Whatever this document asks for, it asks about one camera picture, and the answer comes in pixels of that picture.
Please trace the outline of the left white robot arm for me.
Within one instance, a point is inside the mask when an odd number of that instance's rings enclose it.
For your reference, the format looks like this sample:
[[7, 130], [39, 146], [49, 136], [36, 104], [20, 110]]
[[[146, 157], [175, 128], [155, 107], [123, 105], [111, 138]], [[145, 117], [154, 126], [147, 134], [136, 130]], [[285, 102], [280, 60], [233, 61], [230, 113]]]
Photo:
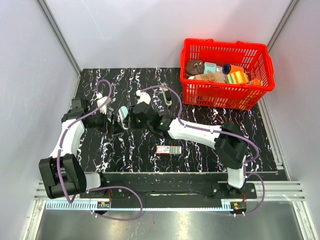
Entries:
[[73, 99], [71, 110], [61, 119], [62, 129], [58, 142], [48, 158], [41, 159], [38, 164], [44, 189], [50, 199], [65, 196], [59, 176], [62, 176], [64, 187], [68, 195], [91, 192], [98, 198], [107, 195], [108, 185], [102, 182], [100, 173], [84, 173], [78, 160], [77, 150], [85, 129], [98, 129], [102, 133], [115, 132], [117, 122], [114, 117], [107, 117], [109, 97], [99, 97], [97, 107], [99, 110], [88, 115], [88, 105], [84, 99]]

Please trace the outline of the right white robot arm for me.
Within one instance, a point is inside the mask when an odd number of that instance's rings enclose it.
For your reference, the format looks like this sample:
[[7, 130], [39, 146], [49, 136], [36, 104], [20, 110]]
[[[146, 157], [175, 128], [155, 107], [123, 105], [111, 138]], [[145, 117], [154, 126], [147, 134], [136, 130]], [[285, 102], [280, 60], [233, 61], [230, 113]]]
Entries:
[[159, 138], [191, 141], [214, 149], [219, 161], [227, 169], [227, 192], [239, 198], [246, 191], [244, 161], [248, 144], [235, 134], [231, 123], [203, 125], [178, 120], [171, 115], [160, 115], [144, 102], [132, 106], [122, 122], [129, 129], [147, 129]]

